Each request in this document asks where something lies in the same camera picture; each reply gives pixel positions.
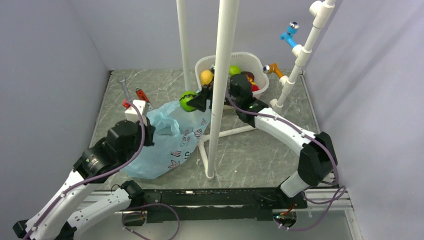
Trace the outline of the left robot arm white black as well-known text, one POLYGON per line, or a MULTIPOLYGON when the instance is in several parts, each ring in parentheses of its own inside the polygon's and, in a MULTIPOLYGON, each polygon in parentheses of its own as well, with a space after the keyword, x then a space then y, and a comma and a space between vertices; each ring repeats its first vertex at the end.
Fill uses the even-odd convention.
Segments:
POLYGON ((13 225, 16 236, 22 240, 76 240, 116 211, 139 209, 144 192, 133 180, 82 210, 77 207, 99 184, 132 162, 142 147, 153 146, 155 130, 146 116, 116 123, 105 137, 83 152, 63 185, 35 216, 13 225))

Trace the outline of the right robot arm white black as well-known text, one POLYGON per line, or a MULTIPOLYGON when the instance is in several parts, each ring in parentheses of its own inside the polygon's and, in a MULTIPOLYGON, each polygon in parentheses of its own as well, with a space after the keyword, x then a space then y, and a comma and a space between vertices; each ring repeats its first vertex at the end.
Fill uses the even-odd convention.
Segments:
POLYGON ((337 172, 331 137, 325 132, 301 129, 254 97, 245 74, 230 77, 225 104, 235 108, 242 122, 270 134, 299 156, 297 170, 277 187, 275 200, 280 207, 289 207, 301 192, 316 187, 328 174, 337 172))

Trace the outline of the green striped fake fruit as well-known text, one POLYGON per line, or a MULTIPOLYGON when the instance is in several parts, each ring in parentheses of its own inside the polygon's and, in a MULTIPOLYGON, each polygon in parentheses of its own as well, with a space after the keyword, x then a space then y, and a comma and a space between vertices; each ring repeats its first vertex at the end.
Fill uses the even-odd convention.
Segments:
POLYGON ((197 109, 190 106, 188 103, 198 95, 195 91, 185 91, 179 98, 179 105, 185 112, 194 112, 197 109))

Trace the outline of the yellow fake lemon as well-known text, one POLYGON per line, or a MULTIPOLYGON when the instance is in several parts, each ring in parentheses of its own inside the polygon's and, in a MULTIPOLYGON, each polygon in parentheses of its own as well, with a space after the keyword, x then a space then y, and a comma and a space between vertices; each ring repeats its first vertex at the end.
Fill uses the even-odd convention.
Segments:
POLYGON ((202 71, 199 75, 200 85, 202 87, 210 85, 213 82, 214 77, 215 77, 215 74, 214 74, 213 71, 211 71, 209 69, 202 71))

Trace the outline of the light blue plastic bag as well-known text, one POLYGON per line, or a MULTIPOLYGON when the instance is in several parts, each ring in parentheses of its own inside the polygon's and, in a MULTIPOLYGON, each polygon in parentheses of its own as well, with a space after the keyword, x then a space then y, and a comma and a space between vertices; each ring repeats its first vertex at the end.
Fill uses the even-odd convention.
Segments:
POLYGON ((190 157, 211 122, 211 109, 186 112, 179 100, 174 100, 148 111, 146 117, 155 127, 155 145, 143 146, 122 171, 130 177, 153 180, 190 157))

